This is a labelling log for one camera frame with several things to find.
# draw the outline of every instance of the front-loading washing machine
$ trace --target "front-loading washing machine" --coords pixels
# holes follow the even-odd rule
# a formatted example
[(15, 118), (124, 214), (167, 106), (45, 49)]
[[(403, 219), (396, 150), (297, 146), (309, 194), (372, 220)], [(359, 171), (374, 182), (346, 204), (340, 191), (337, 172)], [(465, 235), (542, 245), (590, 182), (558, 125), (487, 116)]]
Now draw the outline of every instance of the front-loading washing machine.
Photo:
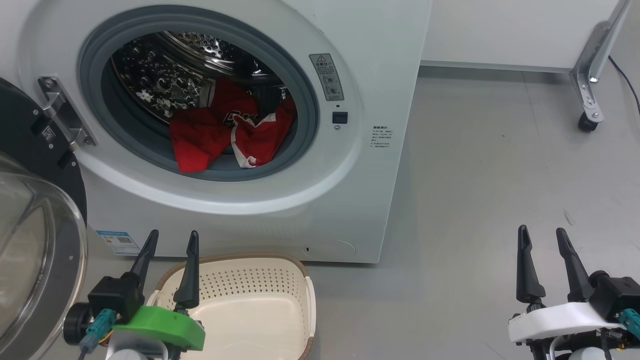
[[(39, 104), (12, 114), (35, 121), (44, 144), (67, 139), (56, 166), (81, 169), (86, 220), (123, 242), (116, 251), (135, 252), (158, 229), (156, 255), (184, 256), (197, 230), (203, 256), (251, 250), (375, 263), (430, 6), (5, 1), (0, 78)], [(241, 168), (224, 152), (206, 171), (183, 174), (172, 112), (206, 106), (220, 76), (265, 108), (291, 96), (297, 117), (269, 163)]]

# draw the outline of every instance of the floor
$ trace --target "floor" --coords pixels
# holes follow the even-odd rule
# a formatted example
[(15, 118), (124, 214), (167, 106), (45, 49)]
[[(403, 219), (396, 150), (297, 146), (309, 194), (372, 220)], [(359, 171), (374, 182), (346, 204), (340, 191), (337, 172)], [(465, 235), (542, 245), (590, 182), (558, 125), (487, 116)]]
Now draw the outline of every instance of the floor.
[[(612, 57), (640, 89), (640, 5)], [(317, 296), (311, 359), (530, 359), (508, 340), (516, 230), (527, 224), (546, 305), (568, 284), (554, 231), (590, 273), (640, 279), (640, 117), (610, 65), (595, 88), (606, 117), (581, 133), (566, 75), (423, 68), (380, 264), (308, 264)], [(90, 237), (84, 294), (131, 261)], [(147, 293), (171, 261), (155, 261)], [(44, 359), (75, 359), (58, 340)], [(637, 358), (626, 351), (618, 359)], [(103, 359), (104, 349), (87, 356)]]

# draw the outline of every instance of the beige basket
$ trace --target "beige basket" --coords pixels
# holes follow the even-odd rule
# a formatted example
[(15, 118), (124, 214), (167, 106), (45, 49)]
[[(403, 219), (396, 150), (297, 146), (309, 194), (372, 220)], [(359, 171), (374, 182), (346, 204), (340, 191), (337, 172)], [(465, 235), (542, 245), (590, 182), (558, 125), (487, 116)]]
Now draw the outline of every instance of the beige basket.
[[(173, 310), (184, 263), (160, 279), (147, 305)], [(302, 360), (314, 343), (316, 295), (304, 265), (280, 254), (200, 259), (200, 305), (189, 310), (206, 332), (184, 360)]]

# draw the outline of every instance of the blue and white sticker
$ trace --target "blue and white sticker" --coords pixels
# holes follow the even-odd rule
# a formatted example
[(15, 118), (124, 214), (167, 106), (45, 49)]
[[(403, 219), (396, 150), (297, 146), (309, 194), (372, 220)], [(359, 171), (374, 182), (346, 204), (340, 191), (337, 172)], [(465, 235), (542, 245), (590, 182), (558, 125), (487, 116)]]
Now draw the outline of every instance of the blue and white sticker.
[(135, 256), (140, 248), (128, 233), (123, 231), (96, 231), (116, 255)]

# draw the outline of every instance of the laundry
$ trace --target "laundry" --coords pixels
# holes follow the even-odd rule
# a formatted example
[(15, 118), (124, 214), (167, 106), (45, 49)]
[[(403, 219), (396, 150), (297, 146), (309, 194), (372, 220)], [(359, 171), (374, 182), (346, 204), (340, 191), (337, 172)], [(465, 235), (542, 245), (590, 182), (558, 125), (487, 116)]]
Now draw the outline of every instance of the laundry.
[(256, 122), (258, 114), (256, 98), (229, 79), (219, 78), (210, 107), (179, 110), (170, 120), (180, 172), (207, 170), (229, 146), (241, 168), (269, 163), (289, 132), (296, 105), (287, 97), (274, 113)]

